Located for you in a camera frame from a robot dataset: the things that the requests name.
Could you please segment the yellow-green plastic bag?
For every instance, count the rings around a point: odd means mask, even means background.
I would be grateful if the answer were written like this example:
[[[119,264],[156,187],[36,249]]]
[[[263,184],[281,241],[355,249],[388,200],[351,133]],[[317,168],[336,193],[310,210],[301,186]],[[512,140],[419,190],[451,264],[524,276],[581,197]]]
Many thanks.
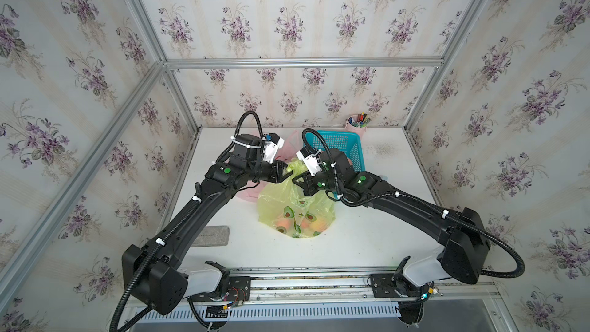
[[[292,178],[280,184],[267,184],[257,200],[258,221],[277,231],[273,225],[275,221],[291,220],[292,229],[286,235],[290,238],[314,238],[321,235],[323,232],[313,232],[309,225],[320,219],[331,226],[336,220],[334,207],[335,203],[321,193],[312,197],[304,196]]]

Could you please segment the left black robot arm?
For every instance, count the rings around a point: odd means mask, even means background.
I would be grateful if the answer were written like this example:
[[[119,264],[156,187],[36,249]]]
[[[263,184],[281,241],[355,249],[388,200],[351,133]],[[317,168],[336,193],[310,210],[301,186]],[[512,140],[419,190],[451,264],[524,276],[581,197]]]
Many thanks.
[[[144,314],[155,310],[161,315],[173,311],[186,297],[187,275],[179,267],[188,250],[207,223],[247,183],[281,183],[289,177],[287,163],[276,160],[284,140],[275,133],[241,133],[235,129],[229,146],[196,183],[187,204],[160,232],[143,246],[132,244],[121,257],[124,291],[109,325],[111,331],[126,331],[120,320],[130,298],[145,304]]]

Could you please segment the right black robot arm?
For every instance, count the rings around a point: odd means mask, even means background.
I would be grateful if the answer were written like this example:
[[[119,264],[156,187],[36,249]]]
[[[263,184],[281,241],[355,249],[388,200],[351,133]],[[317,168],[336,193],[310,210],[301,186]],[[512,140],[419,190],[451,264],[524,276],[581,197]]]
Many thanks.
[[[403,279],[415,286],[430,281],[454,279],[476,284],[480,276],[518,278],[525,273],[525,261],[504,240],[485,230],[481,217],[471,209],[461,212],[440,207],[411,195],[373,173],[354,170],[347,156],[329,148],[316,130],[302,131],[304,147],[297,157],[307,172],[293,178],[304,195],[324,191],[331,201],[347,207],[367,207],[392,215],[430,236],[441,250],[429,258],[400,263]],[[504,250],[516,263],[512,271],[486,270],[484,264],[493,245]]]

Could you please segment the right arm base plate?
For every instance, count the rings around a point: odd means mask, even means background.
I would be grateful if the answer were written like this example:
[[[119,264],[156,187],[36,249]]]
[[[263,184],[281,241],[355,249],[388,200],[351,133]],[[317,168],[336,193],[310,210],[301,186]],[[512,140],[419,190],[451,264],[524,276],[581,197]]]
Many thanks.
[[[435,293],[433,282],[416,286],[402,272],[372,274],[369,285],[375,298],[404,298],[425,301]]]

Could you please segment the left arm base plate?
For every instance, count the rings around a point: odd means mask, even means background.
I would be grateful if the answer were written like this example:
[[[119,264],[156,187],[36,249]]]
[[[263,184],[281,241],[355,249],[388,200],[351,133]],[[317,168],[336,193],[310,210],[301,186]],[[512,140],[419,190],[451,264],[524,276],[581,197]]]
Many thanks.
[[[191,296],[193,302],[221,302],[225,304],[243,304],[250,298],[252,278],[248,276],[234,277],[222,280],[220,285],[210,293],[200,293]]]

